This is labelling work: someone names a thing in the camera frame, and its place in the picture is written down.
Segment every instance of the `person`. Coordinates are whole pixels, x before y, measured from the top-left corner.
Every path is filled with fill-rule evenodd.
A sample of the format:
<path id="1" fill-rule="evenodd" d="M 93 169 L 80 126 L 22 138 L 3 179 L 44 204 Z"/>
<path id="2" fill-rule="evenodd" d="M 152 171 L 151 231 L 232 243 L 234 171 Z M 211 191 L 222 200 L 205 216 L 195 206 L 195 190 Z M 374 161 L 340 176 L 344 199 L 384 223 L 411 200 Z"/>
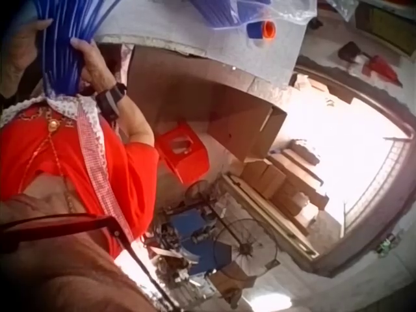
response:
<path id="1" fill-rule="evenodd" d="M 36 21 L 23 26 L 6 45 L 0 84 L 3 102 L 13 101 L 25 69 L 37 56 L 36 32 L 51 22 Z M 97 45 L 77 38 L 71 39 L 71 45 L 82 53 L 83 76 L 97 94 L 114 88 L 116 79 Z M 119 100 L 117 107 L 117 122 L 128 137 L 128 143 L 123 145 L 102 117 L 99 122 L 105 141 L 109 183 L 133 238 L 137 239 L 147 230 L 153 217 L 159 155 L 149 123 L 129 96 Z M 53 125 L 57 130 L 48 140 L 51 122 L 56 123 Z M 0 142 L 1 201 L 26 194 L 47 200 L 54 206 L 66 207 L 62 212 L 104 214 L 88 176 L 75 120 L 48 107 L 45 101 L 37 103 L 20 111 L 2 127 Z M 101 243 L 116 257 L 120 250 L 109 240 L 103 237 Z"/>
<path id="2" fill-rule="evenodd" d="M 18 85 L 37 57 L 36 33 L 51 22 L 23 26 L 3 50 L 2 106 L 19 106 L 13 106 Z M 116 85 L 95 43 L 72 38 L 71 45 L 84 57 L 83 76 L 97 93 Z M 125 95 L 117 106 L 126 144 L 102 117 L 99 123 L 109 183 L 136 239 L 153 216 L 159 156 L 151 127 L 135 103 Z M 42 101 L 1 124 L 0 228 L 39 216 L 104 215 L 84 163 L 76 123 Z M 112 241 L 106 231 L 95 230 L 22 242 L 11 253 L 2 252 L 0 244 L 0 284 L 7 285 L 2 306 L 9 302 L 13 311 L 156 311 L 114 264 L 120 249 Z"/>

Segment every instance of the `red blouse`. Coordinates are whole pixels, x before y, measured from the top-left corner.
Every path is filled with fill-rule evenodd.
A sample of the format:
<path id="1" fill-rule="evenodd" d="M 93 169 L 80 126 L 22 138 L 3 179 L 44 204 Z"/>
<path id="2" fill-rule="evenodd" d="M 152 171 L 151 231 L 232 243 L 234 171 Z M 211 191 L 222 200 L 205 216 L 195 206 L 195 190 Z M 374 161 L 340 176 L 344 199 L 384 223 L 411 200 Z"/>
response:
<path id="1" fill-rule="evenodd" d="M 36 107 L 25 111 L 30 116 Z M 155 148 L 142 143 L 123 145 L 109 124 L 102 118 L 105 153 L 112 190 L 122 212 L 130 225 L 134 238 L 147 230 L 155 205 L 157 163 L 159 155 Z M 33 152 L 47 137 L 47 122 L 44 117 L 31 121 L 15 119 L 0 132 L 0 200 L 5 201 L 18 194 L 24 171 Z M 77 127 L 62 124 L 52 136 L 63 174 L 75 186 L 88 213 L 103 215 L 98 198 L 90 182 L 83 161 Z M 59 176 L 50 144 L 34 158 L 29 168 L 23 190 L 42 172 Z M 114 242 L 109 244 L 110 254 L 118 255 Z"/>

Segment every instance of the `red plastic stool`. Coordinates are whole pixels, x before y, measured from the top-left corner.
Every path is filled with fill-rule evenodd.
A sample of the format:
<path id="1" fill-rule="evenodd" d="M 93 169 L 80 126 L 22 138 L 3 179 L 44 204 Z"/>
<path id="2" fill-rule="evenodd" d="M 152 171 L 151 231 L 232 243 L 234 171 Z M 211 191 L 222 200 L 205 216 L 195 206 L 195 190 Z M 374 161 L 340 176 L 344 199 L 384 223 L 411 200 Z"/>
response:
<path id="1" fill-rule="evenodd" d="M 209 170 L 207 149 L 186 122 L 179 122 L 175 129 L 158 136 L 155 147 L 185 185 L 196 182 Z"/>

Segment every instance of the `electric fan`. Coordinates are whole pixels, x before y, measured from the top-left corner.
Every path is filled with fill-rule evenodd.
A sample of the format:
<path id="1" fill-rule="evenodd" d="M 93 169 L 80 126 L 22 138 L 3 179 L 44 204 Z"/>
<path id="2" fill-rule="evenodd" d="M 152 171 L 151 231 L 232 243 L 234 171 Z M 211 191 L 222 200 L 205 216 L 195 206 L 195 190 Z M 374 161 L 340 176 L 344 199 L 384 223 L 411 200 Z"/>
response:
<path id="1" fill-rule="evenodd" d="M 219 242 L 231 246 L 231 260 L 244 272 L 235 267 L 218 268 L 229 278 L 246 281 L 265 274 L 276 263 L 278 246 L 276 240 L 265 224 L 254 219 L 241 219 L 230 223 L 220 231 L 214 242 L 214 261 L 220 264 Z"/>

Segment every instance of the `table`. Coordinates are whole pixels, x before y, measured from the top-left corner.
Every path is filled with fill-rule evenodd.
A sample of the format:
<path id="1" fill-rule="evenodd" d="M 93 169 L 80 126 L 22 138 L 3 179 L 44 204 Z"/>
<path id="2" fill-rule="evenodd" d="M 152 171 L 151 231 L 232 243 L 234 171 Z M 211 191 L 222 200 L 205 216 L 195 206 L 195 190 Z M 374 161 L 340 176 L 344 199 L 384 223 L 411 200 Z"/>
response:
<path id="1" fill-rule="evenodd" d="M 277 36 L 263 47 L 244 29 L 215 31 L 183 0 L 121 0 L 97 33 L 97 41 L 158 47 L 217 60 L 287 85 L 306 31 L 305 25 L 276 20 Z"/>

